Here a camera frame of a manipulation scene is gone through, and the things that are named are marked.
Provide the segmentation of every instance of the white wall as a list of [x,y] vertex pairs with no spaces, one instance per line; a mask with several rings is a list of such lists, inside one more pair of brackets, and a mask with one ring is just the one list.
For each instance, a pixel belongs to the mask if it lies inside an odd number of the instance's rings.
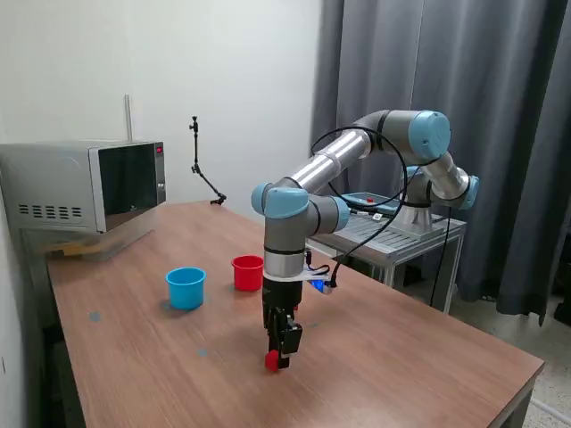
[[[0,116],[0,144],[4,140]],[[26,376],[19,315],[23,296],[1,197],[0,192],[0,427],[23,428],[26,423]]]
[[166,144],[169,201],[212,199],[255,216],[250,193],[309,152],[319,0],[128,0],[135,136]]
[[124,3],[4,0],[0,111],[8,140],[126,138]]
[[250,193],[307,158],[321,0],[9,0],[0,111],[9,141],[165,142],[169,202],[210,199],[258,216]]

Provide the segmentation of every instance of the microwave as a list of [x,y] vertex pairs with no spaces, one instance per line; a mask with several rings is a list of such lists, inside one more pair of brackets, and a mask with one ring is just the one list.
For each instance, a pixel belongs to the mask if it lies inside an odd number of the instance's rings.
[[25,229],[102,234],[166,201],[160,142],[0,144],[0,178]]

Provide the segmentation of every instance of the microwave window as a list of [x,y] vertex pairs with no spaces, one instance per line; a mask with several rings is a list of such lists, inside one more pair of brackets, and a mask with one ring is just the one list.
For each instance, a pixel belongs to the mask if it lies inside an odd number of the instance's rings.
[[107,230],[157,205],[154,144],[99,151]]

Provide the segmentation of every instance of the microwave vent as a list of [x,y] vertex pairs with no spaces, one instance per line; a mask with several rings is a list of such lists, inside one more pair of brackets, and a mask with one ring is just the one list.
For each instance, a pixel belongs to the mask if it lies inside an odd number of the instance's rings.
[[70,220],[82,218],[83,211],[80,207],[56,207],[55,205],[18,205],[18,212],[23,216],[33,218],[47,218],[50,220]]

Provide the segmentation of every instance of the blue light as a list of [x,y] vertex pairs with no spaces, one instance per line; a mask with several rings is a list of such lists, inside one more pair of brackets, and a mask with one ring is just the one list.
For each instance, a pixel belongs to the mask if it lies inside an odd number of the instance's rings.
[[323,287],[325,285],[325,281],[322,279],[313,279],[310,281],[310,284],[319,292],[323,292]]

